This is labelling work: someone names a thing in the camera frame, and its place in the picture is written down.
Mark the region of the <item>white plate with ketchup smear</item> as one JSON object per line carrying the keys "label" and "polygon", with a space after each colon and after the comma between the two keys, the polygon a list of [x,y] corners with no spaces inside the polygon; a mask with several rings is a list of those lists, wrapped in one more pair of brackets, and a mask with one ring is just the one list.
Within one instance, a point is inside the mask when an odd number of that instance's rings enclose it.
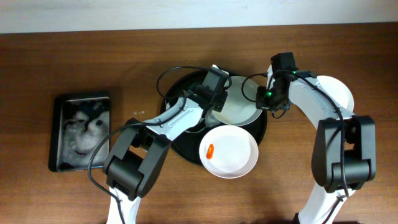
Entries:
{"label": "white plate with ketchup smear", "polygon": [[245,77],[233,76],[232,85],[227,89],[228,97],[221,112],[213,111],[216,119],[224,124],[244,126],[255,121],[262,113],[256,108],[256,102],[247,100],[241,87]]}

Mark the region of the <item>white plate with orange stain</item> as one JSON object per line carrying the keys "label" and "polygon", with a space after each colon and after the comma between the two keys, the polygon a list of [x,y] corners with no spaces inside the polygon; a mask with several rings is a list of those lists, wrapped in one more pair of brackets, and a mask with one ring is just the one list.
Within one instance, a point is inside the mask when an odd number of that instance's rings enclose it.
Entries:
{"label": "white plate with orange stain", "polygon": [[354,98],[349,88],[340,80],[334,77],[319,75],[317,76],[322,88],[350,112],[354,110]]}

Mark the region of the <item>white plate with ketchup blob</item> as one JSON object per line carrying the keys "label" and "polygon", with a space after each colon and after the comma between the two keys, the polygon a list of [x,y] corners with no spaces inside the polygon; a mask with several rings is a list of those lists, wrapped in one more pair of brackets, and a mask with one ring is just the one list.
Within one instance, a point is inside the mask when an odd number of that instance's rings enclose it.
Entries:
{"label": "white plate with ketchup blob", "polygon": [[259,157],[259,146],[245,129],[223,125],[205,134],[198,153],[208,172],[223,179],[236,179],[254,168]]}

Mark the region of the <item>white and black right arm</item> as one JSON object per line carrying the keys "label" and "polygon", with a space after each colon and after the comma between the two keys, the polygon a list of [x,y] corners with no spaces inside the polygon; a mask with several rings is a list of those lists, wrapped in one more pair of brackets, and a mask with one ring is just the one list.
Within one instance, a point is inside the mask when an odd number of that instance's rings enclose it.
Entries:
{"label": "white and black right arm", "polygon": [[286,113],[297,106],[317,130],[312,152],[315,185],[293,222],[332,223],[343,204],[376,176],[375,122],[342,106],[341,88],[326,90],[318,75],[300,70],[291,52],[271,57],[267,85],[256,93],[256,108]]}

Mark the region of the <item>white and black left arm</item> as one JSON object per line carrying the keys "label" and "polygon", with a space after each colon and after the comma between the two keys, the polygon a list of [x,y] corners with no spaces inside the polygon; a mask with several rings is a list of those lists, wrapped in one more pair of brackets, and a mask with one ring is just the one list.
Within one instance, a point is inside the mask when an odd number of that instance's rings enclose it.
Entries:
{"label": "white and black left arm", "polygon": [[160,115],[143,122],[130,119],[115,130],[118,138],[103,165],[113,199],[108,223],[135,223],[141,199],[158,179],[174,139],[223,109],[231,76],[216,65],[205,72],[201,83],[171,96],[174,104]]}

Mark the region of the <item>round black serving tray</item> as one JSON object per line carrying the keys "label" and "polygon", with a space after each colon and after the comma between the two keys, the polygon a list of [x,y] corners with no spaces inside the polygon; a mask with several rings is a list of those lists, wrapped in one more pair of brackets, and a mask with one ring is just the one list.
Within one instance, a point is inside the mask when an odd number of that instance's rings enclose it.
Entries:
{"label": "round black serving tray", "polygon": [[[239,76],[235,73],[230,73],[230,75],[232,77]],[[248,96],[248,98],[253,99],[256,95],[257,88],[258,84],[256,82],[245,79],[241,87],[241,92],[244,97]],[[208,117],[200,121],[197,126],[182,133],[173,141],[171,147],[180,157],[200,166],[202,163],[198,153],[198,148],[201,140],[207,132],[222,125],[228,124],[224,124],[216,119],[212,112]],[[254,137],[256,142],[260,144],[266,132],[267,113],[262,111],[261,115],[255,121],[240,127],[248,131]]]}

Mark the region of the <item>black rectangular water tray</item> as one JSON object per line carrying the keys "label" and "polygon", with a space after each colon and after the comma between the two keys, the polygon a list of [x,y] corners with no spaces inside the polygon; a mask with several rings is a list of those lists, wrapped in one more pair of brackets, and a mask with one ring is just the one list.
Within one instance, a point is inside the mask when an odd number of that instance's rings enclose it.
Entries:
{"label": "black rectangular water tray", "polygon": [[107,91],[68,93],[54,99],[48,168],[85,170],[94,150],[110,132],[111,98]]}

